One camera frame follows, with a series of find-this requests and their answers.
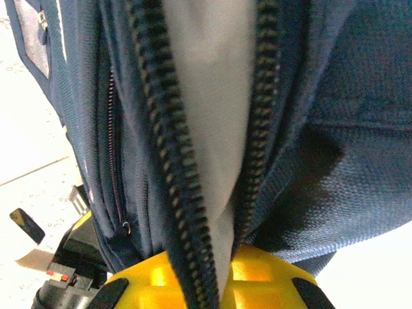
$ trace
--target blue fabric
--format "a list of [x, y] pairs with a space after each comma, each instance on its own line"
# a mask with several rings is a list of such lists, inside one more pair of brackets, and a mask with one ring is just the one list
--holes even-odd
[[[108, 265], [117, 272], [167, 249], [184, 285], [124, 2], [42, 1], [48, 80], [25, 55], [13, 1], [6, 3], [21, 58], [68, 128]], [[280, 3], [279, 100], [247, 241], [316, 273], [339, 248], [412, 220], [412, 3]], [[101, 118], [111, 65], [131, 238], [119, 232]], [[139, 211], [145, 203], [150, 230]]]
[[320, 262], [412, 219], [411, 21], [410, 1], [363, 1], [348, 14], [301, 137], [261, 188], [249, 242]]

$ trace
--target open zipper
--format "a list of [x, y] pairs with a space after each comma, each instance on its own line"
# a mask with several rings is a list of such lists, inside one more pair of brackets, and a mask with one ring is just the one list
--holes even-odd
[[[174, 225], [183, 248], [180, 255], [184, 257], [185, 266], [191, 274], [196, 308], [218, 308], [219, 293], [211, 237], [162, 2], [125, 2], [152, 137], [162, 165]], [[235, 209], [232, 255], [248, 233], [265, 174], [263, 165], [279, 71], [278, 11], [278, 5], [273, 1], [257, 2], [256, 66], [245, 158], [238, 182], [240, 196]]]
[[108, 151], [109, 151], [109, 173], [111, 185], [113, 188], [113, 197], [116, 204], [119, 225], [122, 227], [124, 235], [131, 233], [129, 222], [126, 221], [126, 212], [124, 210], [122, 184], [122, 168], [120, 164], [120, 110], [117, 98], [113, 70], [109, 76], [108, 91]]
[[140, 232], [141, 246], [144, 257], [149, 258], [153, 255], [153, 244], [151, 238], [151, 227], [149, 221], [149, 181], [146, 172], [138, 176], [140, 181], [136, 186], [138, 194], [137, 218]]

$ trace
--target backpack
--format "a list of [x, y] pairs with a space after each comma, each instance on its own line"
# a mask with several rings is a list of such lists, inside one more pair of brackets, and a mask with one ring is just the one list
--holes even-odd
[[243, 242], [317, 274], [411, 221], [409, 1], [6, 7], [112, 272], [166, 250], [217, 308]]

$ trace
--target yellow plastic object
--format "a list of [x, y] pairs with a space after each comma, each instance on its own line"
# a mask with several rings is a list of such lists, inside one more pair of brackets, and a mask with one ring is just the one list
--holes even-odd
[[74, 224], [71, 230], [78, 229], [84, 222], [86, 222], [91, 217], [91, 211], [88, 211], [83, 217], [81, 217], [78, 222]]
[[[306, 309], [292, 283], [312, 275], [250, 245], [242, 245], [230, 268], [221, 309]], [[165, 252], [115, 274], [107, 283], [127, 278], [129, 286], [116, 309], [184, 309], [183, 293]]]

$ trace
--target white fabric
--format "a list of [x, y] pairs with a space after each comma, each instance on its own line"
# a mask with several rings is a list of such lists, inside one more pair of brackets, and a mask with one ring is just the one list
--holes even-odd
[[199, 164], [220, 296], [229, 273], [254, 60], [250, 0], [165, 0], [166, 21]]

